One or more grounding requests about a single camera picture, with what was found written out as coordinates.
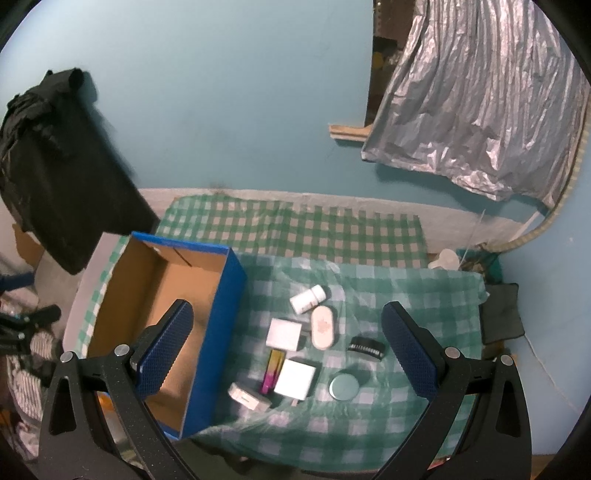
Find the black garbage bag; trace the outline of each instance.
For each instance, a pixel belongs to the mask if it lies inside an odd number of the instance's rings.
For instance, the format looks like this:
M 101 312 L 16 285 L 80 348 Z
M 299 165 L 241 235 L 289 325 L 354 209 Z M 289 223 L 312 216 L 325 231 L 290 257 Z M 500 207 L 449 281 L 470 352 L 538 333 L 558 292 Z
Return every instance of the black garbage bag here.
M 70 274 L 103 232 L 150 232 L 156 214 L 137 191 L 77 97 L 80 69 L 53 74 L 8 103 L 0 129 L 0 194 Z

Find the cardboard box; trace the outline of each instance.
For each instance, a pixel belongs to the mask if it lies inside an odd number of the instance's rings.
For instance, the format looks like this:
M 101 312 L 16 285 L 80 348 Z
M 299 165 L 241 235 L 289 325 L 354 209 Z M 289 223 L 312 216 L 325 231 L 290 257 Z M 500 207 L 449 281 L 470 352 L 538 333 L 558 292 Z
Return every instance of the cardboard box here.
M 211 425 L 246 274 L 229 247 L 133 233 L 113 269 L 88 356 L 132 345 L 177 299 L 195 314 L 160 392 L 146 404 L 173 439 Z

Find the green checkered tablecloth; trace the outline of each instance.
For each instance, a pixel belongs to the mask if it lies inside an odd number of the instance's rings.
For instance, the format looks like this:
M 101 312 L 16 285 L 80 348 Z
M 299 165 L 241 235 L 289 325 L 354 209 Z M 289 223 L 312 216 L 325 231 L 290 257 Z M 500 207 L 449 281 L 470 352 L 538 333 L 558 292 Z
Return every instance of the green checkered tablecloth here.
M 175 200 L 157 234 L 280 257 L 400 268 L 428 265 L 415 215 L 198 195 Z
M 228 244 L 237 250 L 248 275 L 248 292 L 236 322 L 216 426 L 197 436 L 202 442 L 317 471 L 381 467 L 406 437 L 426 402 L 414 395 L 392 352 L 373 364 L 351 358 L 346 345 L 359 333 L 380 338 L 381 307 L 391 300 L 400 301 L 442 344 L 457 346 L 466 356 L 480 356 L 478 304 L 486 296 L 480 276 L 373 266 L 427 264 L 418 218 L 339 209 L 330 216 L 332 210 L 201 196 L 179 199 L 165 214 L 157 234 Z M 81 356 L 86 355 L 96 314 L 126 242 L 122 238 L 118 243 L 92 296 L 77 342 L 76 353 Z M 282 257 L 262 255 L 269 252 Z M 293 314 L 288 299 L 318 283 L 330 290 L 326 304 L 337 313 L 338 336 L 326 352 L 313 349 L 308 338 L 304 349 L 295 354 L 318 367 L 310 397 L 297 407 L 291 406 L 291 400 L 274 398 L 274 408 L 266 414 L 242 409 L 224 390 L 232 381 L 254 386 L 262 380 L 269 354 L 265 338 L 270 319 L 308 322 L 308 316 Z M 337 403 L 327 392 L 328 382 L 342 370 L 355 374 L 362 384 L 350 403 Z M 467 400 L 442 455 L 457 443 L 469 408 Z
M 398 300 L 413 319 L 443 346 L 480 358 L 479 305 L 486 299 L 482 277 L 445 270 L 399 269 L 335 264 L 304 258 L 239 254 L 248 286 L 218 400 L 216 426 L 196 438 L 212 446 L 267 462 L 314 471 L 379 469 L 400 446 L 427 401 L 414 394 L 391 350 L 379 363 L 356 358 L 346 348 L 355 335 L 386 342 L 381 333 L 382 306 Z M 271 318 L 303 322 L 289 298 L 311 285 L 325 286 L 325 305 L 335 312 L 336 343 L 315 349 L 309 337 L 297 358 L 317 367 L 316 383 L 307 400 L 291 406 L 277 395 L 267 413 L 254 413 L 233 402 L 228 386 L 239 381 L 257 388 L 263 380 L 270 348 L 265 339 Z M 338 372 L 358 378 L 362 388 L 351 402 L 334 400 L 328 384 Z M 459 440 L 472 406 L 467 398 L 443 445 L 449 455 Z

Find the blue wall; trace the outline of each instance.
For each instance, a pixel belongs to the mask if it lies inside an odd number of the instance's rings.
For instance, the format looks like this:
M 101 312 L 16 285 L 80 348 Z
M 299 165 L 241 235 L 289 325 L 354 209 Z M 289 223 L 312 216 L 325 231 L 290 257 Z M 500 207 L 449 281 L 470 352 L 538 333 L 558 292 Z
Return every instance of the blue wall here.
M 371 0 L 43 0 L 0 54 L 0 105 L 47 69 L 78 66 L 139 187 L 330 193 L 527 220 L 534 202 L 364 164 L 358 144 L 330 139 L 328 124 L 363 123 L 372 21 Z
M 591 148 L 573 195 L 541 237 L 502 255 L 519 283 L 519 312 L 533 347 L 578 412 L 591 394 Z M 553 387 L 525 339 L 510 342 L 530 411 L 534 453 L 555 453 L 579 414 Z

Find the silver reflective sheet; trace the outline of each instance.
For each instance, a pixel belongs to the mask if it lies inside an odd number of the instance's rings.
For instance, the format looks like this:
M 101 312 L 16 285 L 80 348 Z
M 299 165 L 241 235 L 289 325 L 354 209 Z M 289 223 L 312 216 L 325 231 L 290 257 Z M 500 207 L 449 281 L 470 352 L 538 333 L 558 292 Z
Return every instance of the silver reflective sheet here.
M 362 158 L 444 175 L 493 200 L 556 203 L 589 84 L 524 0 L 417 0 L 413 27 Z

